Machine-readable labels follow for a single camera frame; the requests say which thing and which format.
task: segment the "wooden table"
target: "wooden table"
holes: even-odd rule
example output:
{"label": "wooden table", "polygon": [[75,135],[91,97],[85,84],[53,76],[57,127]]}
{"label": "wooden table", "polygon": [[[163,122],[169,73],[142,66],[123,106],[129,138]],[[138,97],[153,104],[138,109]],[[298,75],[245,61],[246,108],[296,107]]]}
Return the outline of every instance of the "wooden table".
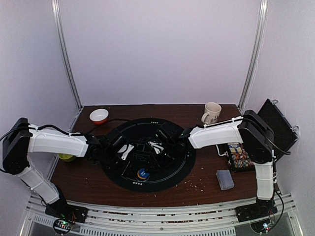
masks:
{"label": "wooden table", "polygon": [[[163,118],[183,128],[201,124],[203,105],[128,105],[128,106],[87,106],[80,114],[74,131],[86,132],[94,127],[89,120],[91,111],[105,108],[109,118]],[[235,105],[222,105],[219,121],[238,116]],[[108,133],[120,125],[120,121],[105,124],[94,134]],[[179,207],[200,204],[221,203],[256,196],[255,172],[232,174],[235,187],[221,191],[217,170],[227,170],[225,157],[217,155],[216,147],[197,150],[196,164],[192,172],[176,187],[156,192],[137,193],[125,190],[110,181],[100,166],[89,163],[85,158],[74,162],[59,161],[52,176],[68,200],[122,207]]]}

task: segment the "metal corner post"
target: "metal corner post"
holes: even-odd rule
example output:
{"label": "metal corner post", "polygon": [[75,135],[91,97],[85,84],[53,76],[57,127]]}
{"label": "metal corner post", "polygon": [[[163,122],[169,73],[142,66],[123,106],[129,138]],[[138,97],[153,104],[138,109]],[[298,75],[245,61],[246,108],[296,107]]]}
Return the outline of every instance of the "metal corner post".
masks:
{"label": "metal corner post", "polygon": [[53,7],[54,18],[55,18],[55,22],[56,22],[57,31],[58,31],[60,46],[61,46],[61,50],[63,53],[63,62],[64,62],[65,70],[67,73],[67,77],[68,77],[68,80],[70,83],[70,88],[71,88],[71,91],[73,93],[76,105],[77,105],[78,109],[80,110],[82,108],[82,104],[81,104],[80,97],[78,94],[78,89],[77,89],[75,82],[74,82],[74,78],[73,78],[73,74],[72,74],[72,70],[71,70],[71,66],[70,66],[70,61],[69,61],[69,57],[68,57],[68,52],[67,52],[67,48],[65,45],[63,26],[62,26],[62,22],[61,22],[61,15],[60,15],[60,9],[59,9],[59,0],[52,0],[52,7]]}
{"label": "metal corner post", "polygon": [[260,2],[260,12],[257,22],[257,30],[256,36],[254,41],[254,47],[252,50],[252,58],[250,61],[250,66],[247,71],[247,76],[244,84],[244,88],[241,94],[240,102],[239,102],[239,109],[242,112],[244,110],[246,99],[249,95],[251,84],[253,82],[255,76],[255,65],[257,62],[258,54],[261,48],[263,35],[266,27],[266,19],[267,19],[267,10],[268,10],[268,0],[261,0]]}

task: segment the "round black mat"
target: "round black mat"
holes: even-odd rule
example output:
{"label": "round black mat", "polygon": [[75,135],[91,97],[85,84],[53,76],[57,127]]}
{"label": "round black mat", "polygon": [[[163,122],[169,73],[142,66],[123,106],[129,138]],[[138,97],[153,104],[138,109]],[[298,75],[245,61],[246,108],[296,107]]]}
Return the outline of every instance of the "round black mat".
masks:
{"label": "round black mat", "polygon": [[117,185],[136,192],[157,192],[173,187],[181,182],[192,170],[196,151],[188,144],[186,151],[172,153],[175,159],[171,165],[150,173],[147,180],[137,177],[138,170],[145,168],[150,158],[150,149],[145,143],[148,141],[159,142],[156,132],[161,125],[168,123],[182,132],[184,129],[175,123],[158,118],[141,118],[126,122],[117,129],[129,140],[134,149],[128,154],[127,167],[122,175],[109,169],[104,169],[107,176]]}

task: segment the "yellow-green bowl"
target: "yellow-green bowl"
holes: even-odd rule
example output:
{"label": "yellow-green bowl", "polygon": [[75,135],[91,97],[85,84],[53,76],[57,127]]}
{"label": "yellow-green bowl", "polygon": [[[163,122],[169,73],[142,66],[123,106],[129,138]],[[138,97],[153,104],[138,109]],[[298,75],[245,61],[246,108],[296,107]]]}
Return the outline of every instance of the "yellow-green bowl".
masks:
{"label": "yellow-green bowl", "polygon": [[73,155],[69,155],[69,154],[61,154],[61,153],[58,153],[58,156],[61,160],[65,161],[65,162],[71,162],[71,161],[74,161],[76,156],[73,156]]}

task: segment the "colorful items in case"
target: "colorful items in case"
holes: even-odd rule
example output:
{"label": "colorful items in case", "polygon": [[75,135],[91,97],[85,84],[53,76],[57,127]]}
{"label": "colorful items in case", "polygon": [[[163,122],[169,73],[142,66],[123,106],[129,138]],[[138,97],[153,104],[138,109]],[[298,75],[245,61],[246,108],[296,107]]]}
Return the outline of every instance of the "colorful items in case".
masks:
{"label": "colorful items in case", "polygon": [[232,143],[227,145],[232,154],[234,168],[245,168],[254,166],[254,163],[249,158],[242,144]]}

